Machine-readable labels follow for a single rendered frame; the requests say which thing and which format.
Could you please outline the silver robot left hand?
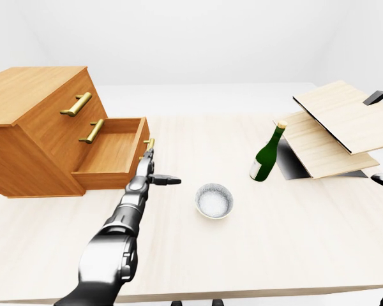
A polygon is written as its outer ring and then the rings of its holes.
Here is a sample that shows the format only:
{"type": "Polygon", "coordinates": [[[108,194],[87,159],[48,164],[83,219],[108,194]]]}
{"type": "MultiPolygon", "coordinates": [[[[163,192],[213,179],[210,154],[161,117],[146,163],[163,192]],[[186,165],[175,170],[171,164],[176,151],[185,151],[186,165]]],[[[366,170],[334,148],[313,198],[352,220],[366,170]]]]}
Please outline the silver robot left hand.
{"type": "Polygon", "coordinates": [[[126,193],[140,193],[149,189],[149,184],[158,186],[176,185],[181,179],[170,175],[154,174],[154,149],[146,150],[139,161],[135,176],[125,187],[126,193]]]}

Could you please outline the wooden cabinet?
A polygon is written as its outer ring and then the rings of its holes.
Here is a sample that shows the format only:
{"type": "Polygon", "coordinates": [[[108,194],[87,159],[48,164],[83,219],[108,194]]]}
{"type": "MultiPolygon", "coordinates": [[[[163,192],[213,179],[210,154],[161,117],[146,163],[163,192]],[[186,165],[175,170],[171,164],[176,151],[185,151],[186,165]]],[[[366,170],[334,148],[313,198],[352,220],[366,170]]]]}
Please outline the wooden cabinet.
{"type": "Polygon", "coordinates": [[[0,72],[0,194],[13,198],[84,194],[73,172],[63,171],[18,125],[25,114],[83,69],[87,68],[17,67],[0,72]]]}

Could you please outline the patterned grey white bowl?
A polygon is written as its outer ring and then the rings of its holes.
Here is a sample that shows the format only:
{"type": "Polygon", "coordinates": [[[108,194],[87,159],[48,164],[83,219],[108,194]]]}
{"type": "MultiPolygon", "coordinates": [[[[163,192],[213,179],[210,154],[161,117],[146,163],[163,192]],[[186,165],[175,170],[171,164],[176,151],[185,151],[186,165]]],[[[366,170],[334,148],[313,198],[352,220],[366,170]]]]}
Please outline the patterned grey white bowl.
{"type": "Polygon", "coordinates": [[[197,190],[195,205],[204,217],[220,220],[231,213],[234,207],[234,199],[226,187],[210,183],[204,184],[197,190]]]}

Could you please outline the pale wooden board black edge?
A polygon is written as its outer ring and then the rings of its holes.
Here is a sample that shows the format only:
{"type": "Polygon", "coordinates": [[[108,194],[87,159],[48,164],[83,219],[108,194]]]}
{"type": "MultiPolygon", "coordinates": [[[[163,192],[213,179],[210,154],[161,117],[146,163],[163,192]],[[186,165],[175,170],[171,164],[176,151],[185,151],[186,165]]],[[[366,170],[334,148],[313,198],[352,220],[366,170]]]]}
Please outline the pale wooden board black edge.
{"type": "Polygon", "coordinates": [[[350,154],[383,148],[383,102],[339,80],[293,96],[350,154]]]}

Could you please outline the black block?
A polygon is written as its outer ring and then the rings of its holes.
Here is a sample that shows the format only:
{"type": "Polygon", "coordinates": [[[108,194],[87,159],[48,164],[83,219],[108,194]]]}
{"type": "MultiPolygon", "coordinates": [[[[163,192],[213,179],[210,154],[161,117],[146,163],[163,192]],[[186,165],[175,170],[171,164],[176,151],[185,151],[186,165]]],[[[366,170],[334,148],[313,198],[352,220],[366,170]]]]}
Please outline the black block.
{"type": "Polygon", "coordinates": [[[374,105],[383,100],[383,91],[375,91],[372,95],[363,101],[366,106],[374,105]]]}

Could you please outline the green glass bottle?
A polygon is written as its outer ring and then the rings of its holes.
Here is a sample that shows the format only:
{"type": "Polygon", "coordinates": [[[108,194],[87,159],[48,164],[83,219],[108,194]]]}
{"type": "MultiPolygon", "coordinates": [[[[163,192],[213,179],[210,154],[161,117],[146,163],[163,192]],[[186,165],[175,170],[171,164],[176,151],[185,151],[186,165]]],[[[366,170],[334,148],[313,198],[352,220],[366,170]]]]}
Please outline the green glass bottle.
{"type": "Polygon", "coordinates": [[[263,182],[269,176],[276,162],[278,143],[287,125],[286,121],[279,121],[268,143],[258,151],[249,171],[253,180],[263,182]]]}

